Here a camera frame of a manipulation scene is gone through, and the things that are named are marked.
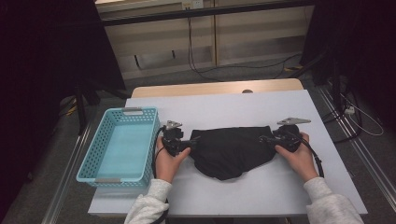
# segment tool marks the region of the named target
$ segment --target black cable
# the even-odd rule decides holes
[[[332,111],[330,111],[329,113],[323,115],[322,117],[320,117],[321,120],[323,121],[324,119],[328,118],[328,117],[329,117],[332,113],[334,113],[334,112],[335,112],[335,109],[332,110]]]
[[[346,110],[346,109],[347,109],[347,105],[343,105],[342,111],[339,111],[339,113],[337,114],[337,116],[335,116],[334,118],[329,119],[329,120],[323,120],[323,123],[324,123],[324,124],[327,124],[327,123],[330,123],[330,122],[335,121],[335,120],[337,120],[337,119],[340,119],[341,117],[343,117],[343,116],[345,115],[345,110]]]
[[[351,92],[351,94],[353,96],[354,103],[356,104],[356,107],[359,107],[359,102],[358,102],[358,99],[357,99],[355,93],[353,91],[350,91],[350,92]],[[358,112],[355,113],[355,116],[356,116],[356,119],[358,120],[359,126],[362,127],[363,125],[362,125],[361,112],[358,110]],[[358,137],[360,134],[361,134],[361,128],[359,128],[357,131],[354,130],[354,133],[351,136],[347,137],[347,138],[344,138],[344,139],[341,139],[341,140],[337,140],[337,141],[332,141],[332,142],[334,144],[343,143],[343,142],[346,142],[346,141],[349,141],[351,139],[354,139],[354,138]]]
[[[194,62],[193,53],[192,53],[191,18],[188,18],[188,23],[189,23],[189,66],[190,66],[190,69],[193,72],[197,73],[200,77],[205,78],[205,79],[210,79],[210,80],[215,80],[215,81],[218,81],[218,82],[222,82],[222,80],[219,80],[219,79],[216,79],[216,78],[212,78],[212,77],[205,77],[205,76],[202,75],[202,73],[207,73],[207,72],[210,72],[210,71],[213,71],[213,70],[216,70],[216,69],[220,69],[220,68],[267,68],[267,67],[273,67],[273,66],[277,66],[277,65],[283,64],[282,65],[282,70],[279,72],[279,74],[277,74],[275,77],[273,77],[273,79],[275,79],[275,78],[279,77],[283,73],[283,70],[285,68],[285,63],[288,60],[290,60],[290,59],[292,59],[294,57],[302,55],[301,53],[294,54],[292,56],[289,56],[289,58],[287,58],[285,60],[282,60],[279,63],[274,63],[274,64],[270,64],[270,65],[264,65],[264,66],[227,65],[227,66],[219,66],[219,67],[209,68],[209,69],[207,69],[205,71],[198,71],[198,69],[195,67],[195,62]]]
[[[64,110],[64,109],[65,109],[68,105],[70,105],[70,103],[72,103],[72,101],[74,101],[74,100],[76,100],[76,97],[70,98],[70,100],[68,100],[66,104],[64,104],[63,106],[61,106],[61,108],[60,108],[59,110],[60,110],[60,111]],[[70,111],[70,110],[72,110],[74,107],[77,107],[77,103],[76,103],[76,102],[74,102],[73,104],[70,105],[70,108],[67,110],[67,112],[64,112],[64,113],[58,115],[58,117],[60,118],[60,117],[65,116],[65,115],[71,115],[71,114],[73,114],[75,111],[77,111],[77,109],[75,109],[75,110],[73,110],[73,111]]]
[[[164,147],[162,147],[160,150],[158,150],[158,152],[157,153],[155,153],[155,148],[156,148],[156,146],[157,146],[157,139],[158,139],[158,136],[160,135],[160,132],[162,132],[164,129],[165,129],[166,127],[165,126],[162,126],[158,131],[157,131],[157,133],[155,134],[155,139],[154,139],[154,144],[153,144],[153,146],[152,146],[152,161],[151,161],[151,169],[152,169],[152,174],[154,175],[154,178],[157,178],[157,170],[156,170],[156,164],[155,164],[155,162],[156,162],[156,160],[157,160],[157,157],[158,157],[158,154],[160,154],[160,152],[164,149]],[[160,223],[162,223],[164,220],[165,220],[165,222],[166,222],[166,217],[168,216],[168,212],[169,212],[169,209],[166,209],[165,211],[163,211],[163,214],[157,219],[157,220],[155,220],[155,221],[153,221],[151,224],[160,224]]]
[[[191,38],[192,29],[191,29],[191,18],[187,18],[187,20],[188,20],[188,22],[189,22],[189,41],[190,41],[190,43],[189,43],[189,66],[190,66],[190,69],[191,69],[193,72],[195,72],[196,74],[198,74],[200,77],[204,78],[204,79],[209,79],[209,80],[214,80],[214,81],[222,82],[222,80],[219,80],[219,79],[216,79],[216,78],[205,77],[205,76],[203,76],[203,75],[197,70],[197,68],[195,67],[194,57],[193,57],[193,54],[192,54],[192,38]]]
[[[306,147],[309,148],[309,150],[312,152],[312,155],[314,156],[315,163],[317,164],[319,176],[324,178],[323,167],[321,165],[322,161],[320,160],[317,152],[315,152],[315,150],[311,147],[311,145],[309,145],[309,143],[302,137],[298,136],[297,134],[291,133],[291,132],[286,132],[286,133],[297,138],[298,140],[300,140],[301,143],[303,143]]]

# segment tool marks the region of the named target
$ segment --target power cord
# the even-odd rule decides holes
[[[357,97],[356,97],[356,95],[354,94],[354,92],[353,92],[352,90],[350,90],[349,92],[352,94],[352,96],[353,96],[353,98],[354,98],[354,101],[355,101],[356,105],[358,105],[359,103],[358,103]],[[356,119],[358,120],[359,125],[362,126],[361,112],[360,112],[359,110],[358,110],[357,113],[355,113],[355,116],[356,116]],[[349,141],[349,140],[352,140],[352,139],[358,137],[360,134],[361,134],[361,129],[353,130],[353,134],[352,134],[351,136],[349,136],[349,137],[347,137],[347,138],[344,138],[344,139],[341,139],[341,140],[332,141],[332,142],[333,142],[334,144],[343,143],[343,142],[346,142],[346,141]]]
[[[350,104],[350,105],[352,105],[355,109],[357,109],[359,112],[361,112],[361,113],[363,113],[365,116],[367,116],[370,120],[372,120],[376,125],[378,125],[378,127],[381,129],[381,132],[380,133],[370,133],[369,131],[367,131],[367,130],[365,130],[364,128],[362,128],[361,126],[361,122],[360,123],[358,123],[358,122],[356,122],[353,118],[352,118],[352,116],[349,114],[349,118],[350,118],[350,120],[356,125],[356,126],[358,126],[361,130],[363,130],[363,131],[365,131],[366,133],[368,133],[368,134],[370,134],[370,135],[373,135],[373,136],[380,136],[380,135],[382,135],[383,133],[384,133],[384,129],[382,128],[382,126],[377,122],[377,121],[375,121],[375,119],[373,119],[370,115],[368,115],[366,112],[364,112],[363,110],[361,110],[358,106],[356,106],[356,105],[353,105],[343,94],[341,94],[341,96]]]
[[[289,134],[289,135],[291,135],[291,136],[293,136],[293,137],[295,137],[295,138],[297,138],[298,140],[300,140],[300,142],[301,142],[302,144],[304,144],[306,147],[309,148],[309,150],[310,150],[311,153],[312,153],[312,156],[314,157],[315,163],[317,164],[319,176],[321,176],[321,177],[324,178],[323,167],[322,167],[322,165],[321,165],[322,161],[320,160],[320,158],[319,158],[317,152],[316,152],[316,151],[311,147],[311,145],[310,145],[305,139],[303,139],[302,137],[300,137],[300,136],[298,136],[298,135],[296,135],[296,134],[294,134],[294,133],[291,133],[291,132],[286,132],[286,133]]]
[[[152,169],[152,174],[154,175],[154,178],[157,178],[157,170],[156,170],[156,164],[155,164],[155,162],[156,162],[156,160],[157,160],[158,154],[159,154],[162,150],[164,150],[164,147],[162,147],[161,149],[158,150],[157,153],[155,153],[155,148],[156,148],[156,146],[157,146],[157,139],[158,139],[158,136],[160,135],[160,132],[162,132],[163,130],[165,130],[165,126],[161,127],[161,128],[157,131],[157,133],[155,134],[154,144],[153,144],[152,149],[151,149],[151,150],[152,150],[151,169]],[[157,220],[153,221],[152,224],[161,224],[164,220],[165,220],[165,223],[168,223],[168,222],[167,222],[167,219],[166,219],[166,217],[168,216],[168,212],[169,212],[169,209],[163,211],[163,214],[162,214]]]
[[[209,68],[209,69],[204,70],[204,71],[198,71],[198,69],[195,67],[195,62],[194,62],[193,53],[192,53],[192,38],[191,38],[191,36],[192,36],[192,28],[191,28],[191,18],[188,18],[188,23],[189,23],[189,66],[190,66],[191,71],[195,72],[195,73],[198,74],[200,77],[205,78],[205,79],[210,79],[210,80],[215,80],[215,81],[218,81],[218,82],[222,82],[222,80],[219,80],[219,79],[216,79],[216,78],[212,78],[212,77],[205,77],[205,76],[203,75],[203,73],[207,73],[207,72],[214,71],[214,70],[221,69],[221,68],[253,68],[253,69],[260,69],[260,68],[273,67],[273,66],[277,66],[277,65],[282,64],[282,69],[281,69],[281,71],[279,72],[279,74],[277,74],[275,77],[273,77],[273,79],[276,79],[276,78],[278,78],[280,75],[282,75],[283,70],[284,70],[284,68],[285,68],[285,63],[286,63],[288,60],[290,60],[290,59],[292,59],[292,58],[294,58],[294,57],[297,57],[297,56],[301,56],[301,55],[302,55],[301,53],[294,54],[294,55],[292,55],[292,56],[289,56],[289,58],[287,58],[287,59],[285,59],[285,60],[282,60],[282,61],[279,62],[279,63],[274,63],[274,64],[270,64],[270,65],[264,65],[264,66],[227,65],[227,66],[217,66],[217,67],[214,67],[214,68]]]
[[[61,111],[64,110],[68,105],[70,105],[70,106],[69,106],[69,109],[67,110],[67,112],[64,112],[64,113],[58,115],[59,118],[62,116],[65,116],[65,115],[70,116],[75,111],[78,110],[76,97],[72,97],[70,100],[68,100],[67,103],[64,106],[62,106],[62,108],[60,110]]]

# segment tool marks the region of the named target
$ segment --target white table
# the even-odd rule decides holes
[[[299,128],[309,133],[311,146],[322,159],[326,181],[346,195],[360,214],[367,210],[327,133],[307,91],[131,98],[126,106],[157,106],[162,124],[182,122],[185,138],[193,129],[269,125],[288,117],[311,119]],[[130,189],[97,189],[90,214],[125,216],[141,193]],[[288,163],[274,159],[242,176],[219,181],[201,174],[187,158],[168,196],[170,217],[283,217],[306,214],[310,204],[303,182]]]

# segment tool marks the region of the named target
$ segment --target gray floor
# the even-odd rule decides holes
[[[292,58],[286,62],[285,66],[294,66],[298,64],[298,57]],[[281,62],[282,59],[269,61],[258,61],[252,63],[243,63],[244,66],[264,66]],[[270,79],[274,77],[288,77],[290,73],[282,71],[282,64],[269,68],[247,68],[233,67],[220,68],[212,72],[204,73],[206,77],[216,78],[223,81],[234,80],[253,80],[253,79]],[[330,112],[329,107],[323,100],[321,88],[315,87],[309,74],[300,77],[304,87],[309,91],[311,97],[318,109],[320,115]],[[126,80],[127,93],[131,93],[138,86],[182,84],[212,82],[211,79],[202,78],[196,73],[186,70],[183,72],[172,72],[152,77],[137,77]],[[124,101],[114,98],[105,92],[99,92],[102,102],[99,106],[86,105],[89,114],[89,120],[92,125],[97,125],[103,112],[109,107],[121,107]],[[370,106],[359,98],[360,108],[369,115],[375,116]],[[326,125],[329,134],[333,140],[345,138],[345,134],[337,122],[331,122]],[[367,117],[363,118],[363,127],[370,132],[378,133],[376,124]],[[367,146],[375,161],[382,168],[384,174],[389,178],[390,183],[396,180],[396,133],[385,129],[381,136],[372,136],[363,132],[360,140]],[[3,223],[42,223],[46,216],[51,200],[55,195],[60,181],[63,179],[64,169],[69,163],[69,158],[73,154],[76,142],[78,141],[78,117],[77,114],[71,116],[62,116],[56,127],[56,132],[49,142],[46,154],[38,163],[33,171],[33,181],[26,183],[18,198],[12,204]],[[389,201],[383,193],[383,190],[377,185],[369,170],[366,168],[363,160],[360,158],[357,149],[351,142],[337,144],[336,148],[340,153],[346,168],[352,173],[352,180],[355,183],[359,194],[361,195],[369,214],[363,216],[365,223],[394,223],[396,220],[395,211],[389,205]],[[77,166],[80,165],[81,157],[76,158]],[[71,181],[65,192],[66,197],[60,202],[61,207],[57,210],[56,216],[52,223],[122,223],[123,217],[120,218],[102,218],[90,216],[87,214],[90,198],[94,189],[87,185],[81,185],[74,180],[75,170],[71,173]],[[307,223],[306,217],[292,217],[293,223]],[[208,218],[204,219],[171,219],[171,223],[213,223]],[[238,218],[228,223],[285,223],[284,218]]]

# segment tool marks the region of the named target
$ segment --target basket handle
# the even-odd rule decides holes
[[[136,115],[143,115],[142,107],[124,107],[121,109],[122,113],[125,116],[136,116]]]
[[[120,183],[120,178],[95,178],[95,183]]]

